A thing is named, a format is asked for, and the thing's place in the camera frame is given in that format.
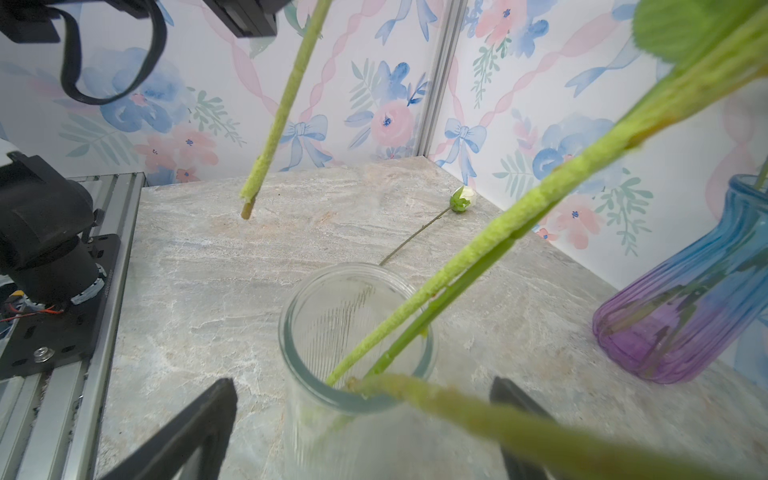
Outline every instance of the marble countertop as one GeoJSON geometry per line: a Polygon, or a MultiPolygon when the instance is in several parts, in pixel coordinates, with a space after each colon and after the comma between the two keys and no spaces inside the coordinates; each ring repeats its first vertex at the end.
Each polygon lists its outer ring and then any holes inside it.
{"type": "MultiPolygon", "coordinates": [[[[246,222],[242,183],[142,191],[96,477],[230,376],[237,423],[220,478],[281,478],[286,372],[277,324],[291,289],[323,266],[378,263],[459,185],[421,157],[271,174],[246,222]]],[[[483,199],[449,212],[387,268],[422,285],[498,212],[483,199]]],[[[487,397],[493,377],[506,376],[560,422],[765,475],[768,392],[717,361],[680,385],[627,374],[591,333],[592,313],[613,292],[531,233],[435,322],[431,380],[487,397]]],[[[400,478],[505,478],[496,445],[423,423],[431,450],[420,453],[418,473],[400,478]]]]}

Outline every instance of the metal screw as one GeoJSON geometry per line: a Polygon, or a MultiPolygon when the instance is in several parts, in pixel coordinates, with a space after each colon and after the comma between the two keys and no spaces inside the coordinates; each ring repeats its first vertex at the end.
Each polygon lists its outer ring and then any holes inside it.
{"type": "Polygon", "coordinates": [[[35,358],[36,363],[43,363],[53,356],[53,349],[49,349],[47,346],[42,346],[36,349],[32,356],[35,358]]]}

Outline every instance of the wallpaper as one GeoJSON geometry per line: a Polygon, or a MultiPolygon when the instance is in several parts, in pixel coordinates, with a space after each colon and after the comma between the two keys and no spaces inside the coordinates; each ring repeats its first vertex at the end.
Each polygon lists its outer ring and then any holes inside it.
{"type": "MultiPolygon", "coordinates": [[[[413,154],[445,0],[335,0],[280,139],[274,170],[413,154]]],[[[69,99],[61,44],[0,36],[0,136],[65,176],[143,170],[150,184],[246,175],[261,147],[316,0],[294,0],[275,38],[235,38],[202,0],[158,2],[165,52],[133,93],[95,107],[69,99]]],[[[133,80],[150,22],[106,4],[78,19],[78,87],[106,98],[133,80]]],[[[63,36],[61,21],[55,21],[63,36]]]]}
{"type": "MultiPolygon", "coordinates": [[[[468,0],[429,158],[509,208],[608,131],[670,66],[632,40],[636,0],[468,0]]],[[[752,84],[580,185],[536,227],[617,288],[714,228],[768,154],[752,84]]],[[[768,388],[768,313],[721,359],[768,388]]]]}

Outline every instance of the ribbed glass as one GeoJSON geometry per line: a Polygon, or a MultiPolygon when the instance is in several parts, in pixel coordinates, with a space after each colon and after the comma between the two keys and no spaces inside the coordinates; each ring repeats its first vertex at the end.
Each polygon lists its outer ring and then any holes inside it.
{"type": "Polygon", "coordinates": [[[768,307],[768,195],[755,181],[732,177],[714,230],[595,312],[598,342],[624,369],[690,380],[768,307]]]}
{"type": "MultiPolygon", "coordinates": [[[[415,289],[380,266],[342,263],[313,273],[294,290],[280,320],[288,368],[283,427],[286,477],[345,480],[390,478],[407,407],[380,396],[364,399],[324,379],[360,340],[415,289]]],[[[410,320],[342,378],[362,378],[410,320]]],[[[426,379],[435,363],[429,330],[397,356],[387,372],[426,379]]]]}

